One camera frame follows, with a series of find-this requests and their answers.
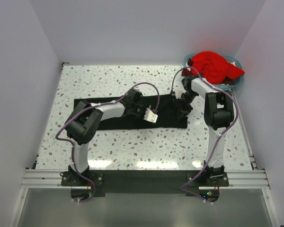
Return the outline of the black t shirt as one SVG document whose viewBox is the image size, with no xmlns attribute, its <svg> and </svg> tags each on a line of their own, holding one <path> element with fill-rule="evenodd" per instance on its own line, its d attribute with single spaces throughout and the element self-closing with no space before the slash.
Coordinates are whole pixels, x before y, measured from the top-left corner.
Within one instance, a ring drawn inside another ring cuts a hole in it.
<svg viewBox="0 0 284 227">
<path fill-rule="evenodd" d="M 118 97 L 93 97 L 85 99 L 74 99 L 74 108 L 81 101 L 86 100 L 89 103 L 105 103 L 117 100 Z M 143 96 L 141 103 L 145 106 L 151 105 L 155 107 L 157 104 L 157 95 Z M 160 95 L 160 103 L 158 107 L 158 119 L 156 123 L 147 122 L 138 119 L 133 115 L 111 118 L 100 122 L 98 131 L 106 130 L 138 130 L 138 129 L 154 129 L 154 128 L 176 128 L 187 129 L 187 117 L 182 120 L 177 119 L 177 111 L 173 104 L 171 95 Z"/>
</svg>

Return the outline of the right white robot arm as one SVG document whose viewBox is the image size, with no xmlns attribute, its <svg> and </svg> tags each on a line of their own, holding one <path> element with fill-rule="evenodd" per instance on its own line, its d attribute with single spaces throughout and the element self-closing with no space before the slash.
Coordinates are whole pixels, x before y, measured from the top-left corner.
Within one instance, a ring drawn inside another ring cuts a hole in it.
<svg viewBox="0 0 284 227">
<path fill-rule="evenodd" d="M 209 84 L 206 79 L 185 76 L 182 79 L 184 90 L 171 91 L 177 119 L 182 120 L 192 112 L 193 100 L 204 99 L 204 121 L 208 126 L 208 152 L 204 167 L 187 183 L 211 186 L 224 176 L 224 147 L 226 133 L 237 120 L 230 91 L 223 91 Z"/>
</svg>

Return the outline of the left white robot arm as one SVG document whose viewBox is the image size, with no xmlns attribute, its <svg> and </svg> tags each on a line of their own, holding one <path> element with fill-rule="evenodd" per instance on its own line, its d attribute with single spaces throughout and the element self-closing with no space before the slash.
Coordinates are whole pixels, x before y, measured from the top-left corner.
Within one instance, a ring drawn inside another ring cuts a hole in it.
<svg viewBox="0 0 284 227">
<path fill-rule="evenodd" d="M 142 93 L 134 88 L 125 95 L 104 103 L 89 103 L 81 100 L 65 123 L 68 142 L 72 144 L 71 164 L 68 173 L 77 185 L 92 184 L 89 173 L 88 148 L 100 123 L 114 118 L 133 116 L 147 121 L 151 120 L 151 109 L 142 104 Z"/>
</svg>

